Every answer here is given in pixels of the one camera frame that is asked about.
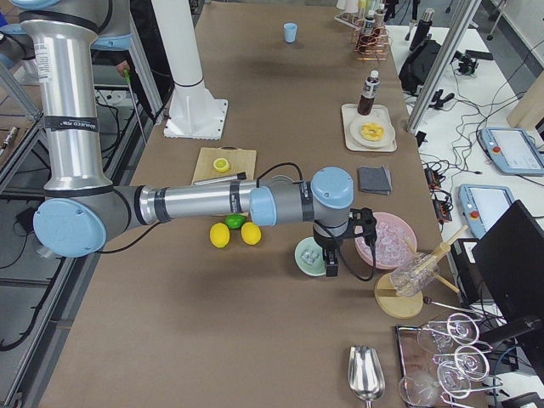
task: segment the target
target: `hand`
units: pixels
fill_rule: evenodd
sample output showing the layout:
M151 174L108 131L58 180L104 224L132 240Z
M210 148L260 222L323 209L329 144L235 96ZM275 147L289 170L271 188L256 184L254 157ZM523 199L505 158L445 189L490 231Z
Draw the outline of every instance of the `hand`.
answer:
M125 77L125 74L124 74L124 70L128 70L128 72L130 73L130 65L128 64L127 60L125 59L123 62L120 62L119 64L116 65L116 70L117 72L119 72L119 75L124 78Z

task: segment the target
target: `blue cable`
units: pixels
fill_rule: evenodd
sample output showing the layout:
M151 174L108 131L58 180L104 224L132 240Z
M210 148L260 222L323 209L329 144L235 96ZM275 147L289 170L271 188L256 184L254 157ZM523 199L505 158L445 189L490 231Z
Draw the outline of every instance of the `blue cable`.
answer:
M496 374L496 368L501 364L502 359L504 359L508 353L510 353L512 350L515 350L517 346L512 346L511 348L507 348L506 351L504 351L501 356L497 359L495 366L493 367L493 375ZM493 387L495 387L495 378L493 378ZM497 399L497 393L495 390L493 390L493 400L495 401L495 408L499 408L499 401Z

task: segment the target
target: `pink bowl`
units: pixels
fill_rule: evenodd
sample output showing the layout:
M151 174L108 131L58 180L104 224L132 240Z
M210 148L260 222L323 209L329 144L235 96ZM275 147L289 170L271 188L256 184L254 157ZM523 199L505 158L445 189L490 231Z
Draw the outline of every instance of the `pink bowl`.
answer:
M410 225L396 215L387 212L374 212L376 218L376 267L378 269L395 269L412 258L412 252L405 241L417 248L416 234ZM361 227L355 228L360 233ZM363 260L372 266L371 249L365 239L355 238L355 248Z

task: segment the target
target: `person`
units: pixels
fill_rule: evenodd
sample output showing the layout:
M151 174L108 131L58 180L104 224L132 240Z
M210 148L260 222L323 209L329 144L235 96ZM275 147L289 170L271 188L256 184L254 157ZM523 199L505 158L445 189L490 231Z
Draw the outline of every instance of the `person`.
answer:
M151 74L155 79L157 90L164 105L172 92L173 79L151 0L131 0L130 12L138 30L145 57L150 65ZM133 91L138 96L138 101L145 113L154 122L159 112L155 112L154 114L150 107L142 82L139 79L138 73L133 68L130 53L128 51L110 51L108 52L108 58L121 77L124 78L124 70L128 70Z

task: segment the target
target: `blue joint cap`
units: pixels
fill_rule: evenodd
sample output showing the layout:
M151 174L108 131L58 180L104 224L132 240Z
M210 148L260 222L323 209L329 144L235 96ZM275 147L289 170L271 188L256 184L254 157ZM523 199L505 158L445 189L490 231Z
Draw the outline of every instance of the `blue joint cap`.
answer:
M275 225L277 212L274 196L268 187L258 187L249 193L249 212L258 226Z
M42 10L54 6L60 0L9 0L14 6L27 10Z
M34 214L34 231L44 246L70 258L98 251L106 238L100 218L83 204L67 198L45 201Z
M132 38L132 34L117 37L99 37L93 42L91 49L98 49L99 51L126 51L130 49Z
M314 198L328 208L347 208L354 202L354 181L339 167L325 167L317 172L311 183Z
M1 32L5 32L10 36L23 36L26 35L26 31L23 30L23 27L20 24L8 24L0 27Z
M8 69L13 68L15 65L15 63L10 58L6 57L4 54L0 54L0 64L2 64Z

